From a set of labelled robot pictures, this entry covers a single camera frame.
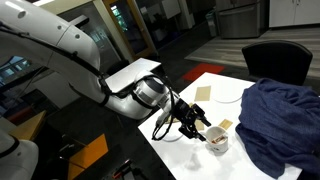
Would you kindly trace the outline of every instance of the gray floor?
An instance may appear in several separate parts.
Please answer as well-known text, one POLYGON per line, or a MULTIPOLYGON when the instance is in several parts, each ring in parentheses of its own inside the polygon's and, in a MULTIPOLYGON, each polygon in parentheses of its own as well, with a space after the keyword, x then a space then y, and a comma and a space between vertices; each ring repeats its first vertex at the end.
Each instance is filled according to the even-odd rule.
MULTIPOLYGON (((202 24, 160 51, 163 68, 171 79, 174 89, 178 92, 190 84, 190 82, 181 79, 181 76, 199 64, 196 61, 185 60, 184 57, 210 39, 207 25, 202 24)), ((248 71, 246 68, 226 66, 221 74, 246 79, 248 71)), ((317 92, 320 92, 318 85, 320 83, 317 80, 308 79, 306 84, 313 86, 317 92)), ((115 113, 100 108, 88 99, 80 98, 48 117, 47 122, 62 134, 68 134, 84 143, 91 142, 102 133, 106 135, 108 147, 112 150, 112 153, 109 153, 111 157, 97 165, 100 171, 88 173, 83 179, 101 178, 101 174, 109 172, 110 169, 106 168, 108 164, 126 158, 131 158, 135 166, 140 167, 150 180, 174 179, 137 129, 136 123, 125 119, 119 121, 115 113)))
POLYGON ((257 39, 228 40, 219 37, 192 52, 186 59, 246 67, 241 48, 266 40, 288 40, 302 44, 313 53, 308 76, 320 78, 320 27, 274 29, 257 39))

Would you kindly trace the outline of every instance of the cabinet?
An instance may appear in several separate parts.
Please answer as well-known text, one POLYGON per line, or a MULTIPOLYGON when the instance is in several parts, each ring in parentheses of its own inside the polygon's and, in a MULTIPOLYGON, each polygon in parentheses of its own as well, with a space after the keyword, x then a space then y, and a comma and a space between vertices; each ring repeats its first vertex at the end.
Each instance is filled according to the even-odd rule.
POLYGON ((320 23, 319 0, 270 0, 269 27, 320 23))

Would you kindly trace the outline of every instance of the door frame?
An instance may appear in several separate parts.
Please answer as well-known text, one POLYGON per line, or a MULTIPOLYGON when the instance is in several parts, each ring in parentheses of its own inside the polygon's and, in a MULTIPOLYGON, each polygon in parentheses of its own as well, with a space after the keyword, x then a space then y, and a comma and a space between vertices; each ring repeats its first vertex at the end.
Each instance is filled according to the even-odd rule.
POLYGON ((107 9, 107 11, 109 12, 111 18, 112 18, 112 21, 114 22, 115 26, 117 27, 117 30, 118 32, 120 33, 120 35, 122 36, 127 48, 129 49, 129 52, 131 54, 131 56, 133 57, 134 60, 137 60, 141 57, 147 57, 149 56, 150 54, 154 53, 155 52, 155 49, 153 48, 153 43, 151 42, 149 36, 148 36, 148 29, 146 29, 144 27, 144 24, 143 24, 143 20, 140 18, 139 16, 139 12, 137 11, 136 9, 136 6, 133 2, 133 0, 125 0, 127 3, 128 3, 128 6, 132 12, 132 15, 133 15, 133 18, 134 20, 136 21, 138 27, 140 28, 140 32, 141 32, 141 35, 147 45, 147 48, 144 49, 143 51, 135 54, 135 52, 133 51, 126 35, 124 34, 124 32, 122 31, 122 28, 120 27, 118 21, 117 21, 117 18, 114 16, 113 12, 111 11, 111 6, 110 4, 112 3, 115 3, 119 0, 102 0, 103 1, 103 4, 105 6, 105 8, 107 9))

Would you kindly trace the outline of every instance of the white cup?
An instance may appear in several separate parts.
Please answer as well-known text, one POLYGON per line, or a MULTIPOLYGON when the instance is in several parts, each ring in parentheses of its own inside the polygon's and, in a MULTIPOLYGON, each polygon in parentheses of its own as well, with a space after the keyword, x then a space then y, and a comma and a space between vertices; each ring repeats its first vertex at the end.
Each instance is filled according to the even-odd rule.
POLYGON ((201 133, 207 138, 207 143, 214 152, 226 152, 228 150, 228 134, 225 129, 220 126, 213 126, 209 128, 205 133, 201 133), (223 136, 222 140, 217 143, 213 143, 215 140, 223 136))

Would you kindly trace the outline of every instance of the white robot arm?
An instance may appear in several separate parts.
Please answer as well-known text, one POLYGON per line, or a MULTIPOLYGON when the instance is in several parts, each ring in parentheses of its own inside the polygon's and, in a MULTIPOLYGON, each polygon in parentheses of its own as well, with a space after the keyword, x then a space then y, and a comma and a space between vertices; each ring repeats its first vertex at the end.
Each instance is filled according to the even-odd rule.
MULTIPOLYGON (((98 71, 100 55, 94 41, 54 14, 24 0, 1 0, 0 39, 0 64, 11 56, 30 59, 61 74, 80 94, 131 119, 144 119, 160 107, 163 113, 156 123, 154 140, 165 135, 156 137, 169 115, 182 122, 179 130, 188 138, 205 140, 194 125, 196 119, 211 125, 201 108, 190 108, 156 75, 141 72, 130 91, 111 92, 105 75, 98 71)), ((1 154, 12 149, 15 141, 1 132, 0 144, 1 154)), ((7 157, 17 158, 12 154, 7 157)), ((0 157, 0 166, 5 162, 0 157)))

